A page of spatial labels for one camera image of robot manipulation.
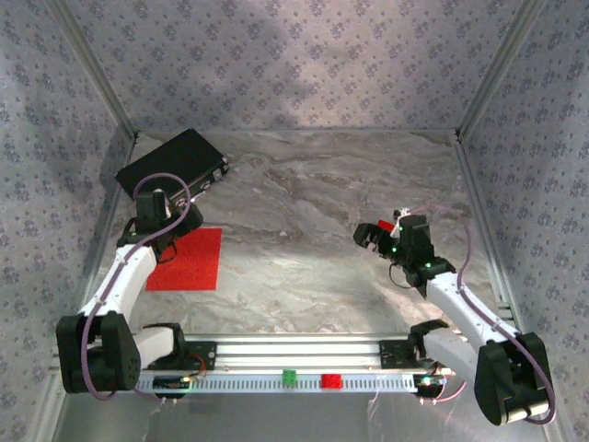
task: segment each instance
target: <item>gray marble surface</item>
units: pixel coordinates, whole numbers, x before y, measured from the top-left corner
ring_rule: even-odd
[[[446,204],[468,213],[450,135],[400,132],[204,134],[232,169],[197,204],[206,226],[224,230],[216,291],[144,292],[133,310],[137,331],[176,321],[185,332],[406,332],[444,318],[416,290],[388,281],[388,264],[357,247],[359,222],[395,208]],[[140,135],[133,159],[169,135]],[[109,269],[131,200],[118,203],[98,284]],[[466,256],[463,227],[433,214],[439,255]],[[467,273],[491,308],[495,297],[475,235]],[[402,271],[394,271],[402,282]]]

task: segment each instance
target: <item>patterned wall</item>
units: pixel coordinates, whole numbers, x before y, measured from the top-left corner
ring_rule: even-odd
[[[589,5],[549,1],[468,143],[515,296],[589,440]]]
[[[70,0],[135,129],[459,122],[508,0]]]
[[[0,440],[24,440],[130,143],[42,2],[0,0]]]

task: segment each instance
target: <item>black cable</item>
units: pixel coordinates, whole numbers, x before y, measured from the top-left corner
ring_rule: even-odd
[[[413,288],[411,286],[401,285],[393,279],[393,273],[391,272],[391,270],[393,270],[393,267],[395,267],[395,264],[390,264],[390,266],[388,267],[388,279],[390,279],[390,282],[396,285],[398,288],[402,288],[404,290],[409,290],[410,288]]]
[[[167,258],[166,260],[160,261],[159,264],[166,264],[168,262],[171,262],[174,260],[174,258],[176,258],[176,255],[178,255],[178,249],[176,248],[176,243],[172,242],[172,249],[174,249],[174,254]]]

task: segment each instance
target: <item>black box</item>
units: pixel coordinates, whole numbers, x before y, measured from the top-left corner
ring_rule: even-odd
[[[212,183],[229,171],[227,158],[194,129],[184,131],[144,157],[119,170],[116,179],[133,198],[140,180],[158,172],[172,173],[182,178],[191,190],[191,197],[206,191]],[[141,188],[142,192],[161,189],[176,206],[186,202],[182,186],[169,178],[156,178]]]

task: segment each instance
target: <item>green block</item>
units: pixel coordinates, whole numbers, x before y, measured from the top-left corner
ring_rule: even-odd
[[[296,370],[283,370],[283,384],[285,387],[296,387]]]

